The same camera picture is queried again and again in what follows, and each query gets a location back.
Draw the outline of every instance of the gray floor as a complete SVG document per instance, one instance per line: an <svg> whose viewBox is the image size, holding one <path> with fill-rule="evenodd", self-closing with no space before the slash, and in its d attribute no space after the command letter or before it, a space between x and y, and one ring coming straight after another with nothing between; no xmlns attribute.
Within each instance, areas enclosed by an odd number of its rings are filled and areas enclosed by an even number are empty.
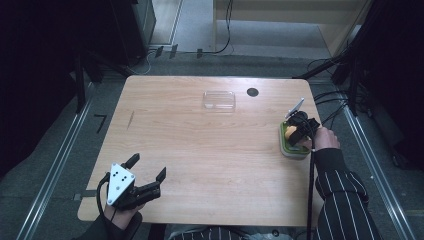
<svg viewBox="0 0 424 240"><path fill-rule="evenodd" d="M183 1L182 14L184 9L187 10L187 4L189 3L190 0ZM179 44L178 50L193 51L203 48L206 51L208 47L210 49L210 45L208 45L210 38L206 34L209 31L205 30L202 32L203 34L198 34L196 37L194 35L187 37L190 34L184 34L182 30L184 26L188 27L187 24L183 24L184 21L183 15L181 15L179 28L174 39L174 44ZM328 53L325 53L325 51L318 50L315 53L311 53L309 47L302 50L303 45L316 46L315 48L317 49L323 48L322 39L319 40L320 43L315 41L315 39L319 39L319 34L315 34L311 38L307 37L307 35L305 33L305 35L297 36L305 36L306 40L302 41L311 39L312 42L299 44L295 51L290 52L288 50L289 44L286 46L283 44L282 48L285 48L285 50L269 51L278 52L277 56L267 56L265 53L270 48L266 48L267 44L262 41L264 50L259 52L264 54L264 56L257 56L258 54L253 53L257 51L255 50L258 47L257 45L250 46L253 52L248 52L248 49L243 50L243 52L240 50L242 48L238 48L239 44L234 43L234 52L231 56L204 55L202 58L197 59L194 54L177 53L171 59L169 52L164 52L158 58L153 55L149 57L151 66L145 61L132 69L140 73L148 72L148 75L291 77L304 73L309 63L313 60L328 57ZM82 193L87 185L111 116L125 83L125 79L113 71L105 69L105 75L106 78L103 83L95 85L91 107L88 109L85 121L67 157L66 164L61 171L57 185L53 189L51 198L49 198L48 204L44 212L42 212L40 221L35 223L36 228L33 239L70 239L81 234L90 224L77 218L80 202L78 199L74 200L74 195ZM329 73L323 72L311 79L310 86L314 95L334 90L334 86L328 81L329 76ZM332 102L318 105L321 119L325 119L331 114L338 107L337 104L337 102ZM29 213L31 203L42 187L44 179L59 151L61 142L72 124L75 117L75 109L76 101L74 99L46 132L33 154L1 180L0 239L15 239L18 236L20 228ZM101 119L95 117L94 114L107 115L105 125L99 133L97 133L97 130ZM421 189L419 186L424 184L423 172L417 170L406 171L395 167L390 160L391 156L373 120L365 114L360 114L358 119L370 139L372 148L378 157L378 162L384 169L386 177L393 188L394 195L397 196L406 213L408 221L415 232L416 239L424 239L424 231L421 227L424 226L422 210L424 193L420 190L417 191L417 189ZM385 239L401 239L397 237L398 232L393 224L386 202L375 184L370 169L364 161L358 142L343 114L336 118L333 129L339 135L348 166L351 170L358 172L367 186L371 195L369 209L381 234ZM138 231L136 239L146 239L148 230L149 224L144 223L142 229Z"/></svg>

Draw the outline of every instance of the clear plastic container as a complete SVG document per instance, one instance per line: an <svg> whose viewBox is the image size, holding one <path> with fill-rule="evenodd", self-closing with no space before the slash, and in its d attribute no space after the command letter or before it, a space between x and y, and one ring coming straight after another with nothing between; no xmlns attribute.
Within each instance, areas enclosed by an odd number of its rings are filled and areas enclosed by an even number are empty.
<svg viewBox="0 0 424 240"><path fill-rule="evenodd" d="M202 106L211 112L234 112L236 95L230 91L206 91L203 93Z"/></svg>

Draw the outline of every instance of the sleeve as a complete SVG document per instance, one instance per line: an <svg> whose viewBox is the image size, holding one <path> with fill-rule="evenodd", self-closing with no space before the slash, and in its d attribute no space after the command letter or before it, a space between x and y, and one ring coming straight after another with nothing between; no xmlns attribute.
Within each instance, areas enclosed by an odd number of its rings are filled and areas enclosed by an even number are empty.
<svg viewBox="0 0 424 240"><path fill-rule="evenodd" d="M90 225L87 231L78 238L74 238L74 240L91 240L91 239L109 239L109 235L112 234L113 239L119 240L124 239L125 231L115 226L108 219L106 220L106 224L108 229L103 222L101 216L98 216L96 220Z"/></svg>
<svg viewBox="0 0 424 240"><path fill-rule="evenodd" d="M322 149L315 154L315 186L324 205L314 239L382 239L367 209L365 186L346 167L342 151Z"/></svg>

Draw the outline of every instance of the hand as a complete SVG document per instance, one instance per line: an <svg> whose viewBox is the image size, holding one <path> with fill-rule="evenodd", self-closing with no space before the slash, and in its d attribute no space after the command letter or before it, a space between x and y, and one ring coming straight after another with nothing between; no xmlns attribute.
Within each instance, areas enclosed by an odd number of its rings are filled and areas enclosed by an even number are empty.
<svg viewBox="0 0 424 240"><path fill-rule="evenodd" d="M305 146L309 149L312 148L312 141L307 140L304 142L299 142L299 145ZM315 133L315 150L321 150L324 148L340 148L340 142L337 140L337 136L332 130L329 130L325 127L318 128Z"/></svg>
<svg viewBox="0 0 424 240"><path fill-rule="evenodd" d="M115 212L114 207L106 204L104 214L105 214L105 217L109 220L111 220L113 216L112 223L115 224L115 226L119 227L120 229L125 230L128 227L128 224L130 223L134 214L136 214L143 207L144 207L144 204L137 206L136 208L131 210L124 210L124 211L116 210Z"/></svg>

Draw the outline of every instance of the person's arm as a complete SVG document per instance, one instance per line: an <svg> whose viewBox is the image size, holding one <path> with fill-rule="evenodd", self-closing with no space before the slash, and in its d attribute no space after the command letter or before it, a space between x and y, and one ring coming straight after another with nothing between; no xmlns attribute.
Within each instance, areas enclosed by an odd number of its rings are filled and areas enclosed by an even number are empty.
<svg viewBox="0 0 424 240"><path fill-rule="evenodd" d="M138 211L143 207L144 204L132 210L119 211L112 206L106 205L104 210L106 219L98 216L87 231L80 237L75 238L75 240L131 239L142 222L143 218Z"/></svg>
<svg viewBox="0 0 424 240"><path fill-rule="evenodd" d="M324 200L314 239L381 239L368 212L368 193L347 168L333 131L320 128L315 138L316 189Z"/></svg>

